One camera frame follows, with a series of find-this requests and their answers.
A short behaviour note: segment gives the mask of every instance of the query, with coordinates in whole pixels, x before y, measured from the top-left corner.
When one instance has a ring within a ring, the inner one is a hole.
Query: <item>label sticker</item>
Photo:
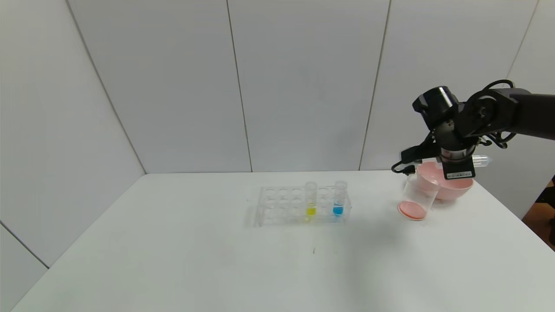
[[[448,173],[447,179],[468,178],[472,176],[472,171]]]

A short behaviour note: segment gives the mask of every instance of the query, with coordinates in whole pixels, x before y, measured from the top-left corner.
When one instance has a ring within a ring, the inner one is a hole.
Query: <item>pink liquid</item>
[[[397,208],[400,213],[413,220],[422,220],[426,217],[426,210],[417,203],[400,202]]]

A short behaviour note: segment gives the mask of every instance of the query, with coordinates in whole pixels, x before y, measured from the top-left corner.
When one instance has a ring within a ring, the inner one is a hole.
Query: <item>centrifuge tube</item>
[[[472,155],[474,167],[486,167],[491,162],[491,157],[487,155]]]
[[[305,199],[306,199],[306,214],[316,214],[316,192],[318,186],[315,182],[306,182],[305,184]]]
[[[335,192],[334,192],[334,214],[342,215],[343,206],[345,205],[345,197],[347,192],[347,182],[337,181],[335,182]]]

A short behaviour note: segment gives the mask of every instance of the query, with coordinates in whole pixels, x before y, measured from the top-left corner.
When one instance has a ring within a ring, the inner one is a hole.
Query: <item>test tube with blue liquid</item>
[[[343,214],[343,207],[345,206],[345,198],[347,193],[347,182],[335,182],[334,191],[334,214],[340,216]]]

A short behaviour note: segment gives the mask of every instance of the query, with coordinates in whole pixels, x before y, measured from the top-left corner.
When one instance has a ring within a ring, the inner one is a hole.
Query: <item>robotic arm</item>
[[[510,87],[491,89],[500,83]],[[395,173],[414,173],[422,159],[436,158],[446,179],[473,178],[472,154],[480,144],[505,149],[516,134],[555,140],[555,95],[532,94],[506,79],[490,83],[466,102],[459,102],[449,88],[437,87],[420,95],[412,107],[430,133],[420,145],[401,152],[401,161],[391,167]],[[501,132],[510,134],[503,138]]]

